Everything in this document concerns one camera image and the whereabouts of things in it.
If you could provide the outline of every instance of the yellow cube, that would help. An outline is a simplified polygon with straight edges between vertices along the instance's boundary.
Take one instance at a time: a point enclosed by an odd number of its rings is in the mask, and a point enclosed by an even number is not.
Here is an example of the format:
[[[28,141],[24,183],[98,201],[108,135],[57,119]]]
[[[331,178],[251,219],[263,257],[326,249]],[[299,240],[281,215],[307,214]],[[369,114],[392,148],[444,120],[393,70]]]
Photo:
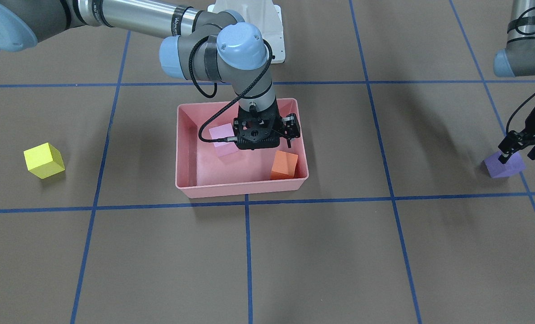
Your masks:
[[[27,170],[41,179],[65,171],[61,153],[49,143],[25,150],[23,154]]]

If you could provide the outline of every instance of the purple cube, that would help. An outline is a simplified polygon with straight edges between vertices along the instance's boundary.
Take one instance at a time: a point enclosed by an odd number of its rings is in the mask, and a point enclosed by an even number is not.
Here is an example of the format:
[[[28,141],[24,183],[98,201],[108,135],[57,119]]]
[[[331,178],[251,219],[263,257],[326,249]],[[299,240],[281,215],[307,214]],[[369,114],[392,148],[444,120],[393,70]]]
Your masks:
[[[210,128],[209,133],[214,140],[216,138],[233,137],[233,128],[231,124],[225,124]],[[239,150],[233,142],[214,142],[213,145],[216,147],[216,154],[218,154],[218,156],[235,153]]]
[[[506,178],[514,174],[519,174],[519,172],[526,169],[526,165],[521,159],[519,152],[516,152],[514,155],[512,155],[506,164],[502,164],[500,161],[498,161],[498,158],[501,154],[502,152],[498,151],[484,160],[485,165],[488,168],[488,172],[490,173],[490,177]]]

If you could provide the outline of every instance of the gray floor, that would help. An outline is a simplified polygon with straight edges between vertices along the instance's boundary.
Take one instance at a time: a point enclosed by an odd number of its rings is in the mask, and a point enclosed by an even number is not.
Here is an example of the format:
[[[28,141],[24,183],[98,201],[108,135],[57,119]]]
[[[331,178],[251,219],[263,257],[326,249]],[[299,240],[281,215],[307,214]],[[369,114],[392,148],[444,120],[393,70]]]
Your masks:
[[[160,71],[159,39],[0,52],[0,324],[535,324],[535,162],[481,165],[535,91],[492,70],[511,1],[276,4],[298,191],[175,188],[175,109],[211,100]],[[67,170],[39,180],[21,152],[43,142]]]

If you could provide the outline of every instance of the black band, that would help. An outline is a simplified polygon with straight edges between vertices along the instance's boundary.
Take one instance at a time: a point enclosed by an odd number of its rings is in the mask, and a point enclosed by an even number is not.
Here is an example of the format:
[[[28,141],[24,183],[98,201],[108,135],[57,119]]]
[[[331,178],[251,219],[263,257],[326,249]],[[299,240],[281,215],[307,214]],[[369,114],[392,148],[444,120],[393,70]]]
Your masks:
[[[200,10],[197,14],[195,14],[195,18],[194,18],[194,25],[191,26],[191,32],[194,32],[195,31],[195,25],[197,23],[197,18],[199,18],[199,15],[204,12],[203,10]]]
[[[526,39],[535,39],[534,36],[529,36],[529,37],[518,37],[518,38],[514,38],[514,39],[510,39],[507,44],[510,44],[511,42],[513,41],[524,41]]]
[[[63,12],[65,12],[65,30],[72,26],[72,11],[69,10],[68,2],[66,0],[59,0],[63,6]]]
[[[508,33],[510,31],[513,31],[517,27],[528,26],[528,25],[535,25],[535,16],[523,17],[521,19],[510,21],[510,24],[508,24]]]
[[[257,98],[259,98],[259,97],[261,97],[261,96],[267,94],[267,92],[272,88],[272,86],[273,86],[273,82],[270,83],[270,85],[267,87],[267,89],[266,89],[264,92],[262,92],[261,94],[258,94],[257,96],[241,97],[241,98],[242,98],[242,99],[247,99],[247,100],[257,99]]]
[[[113,27],[107,23],[105,16],[103,16],[103,0],[93,0],[91,10],[93,12],[93,17],[95,17],[95,20],[97,20],[98,23],[104,24],[107,27]]]
[[[181,36],[181,20],[183,19],[183,14],[186,13],[186,10],[191,7],[186,6],[177,6],[171,17],[171,35],[172,36]]]
[[[73,10],[76,12],[77,18],[82,22],[82,24],[87,25],[86,21],[82,17],[82,13],[80,12],[80,5],[77,0],[72,1]]]
[[[210,35],[205,43],[204,65],[205,72],[211,81],[221,81],[220,70],[218,68],[218,36]]]

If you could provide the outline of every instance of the orange cube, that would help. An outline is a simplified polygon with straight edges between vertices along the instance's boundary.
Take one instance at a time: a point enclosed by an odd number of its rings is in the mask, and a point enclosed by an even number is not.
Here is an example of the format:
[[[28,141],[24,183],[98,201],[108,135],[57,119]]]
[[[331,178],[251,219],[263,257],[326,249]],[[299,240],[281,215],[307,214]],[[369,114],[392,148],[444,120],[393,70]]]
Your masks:
[[[273,160],[272,180],[293,179],[296,175],[296,165],[298,164],[298,155],[283,151],[276,152],[276,158]]]

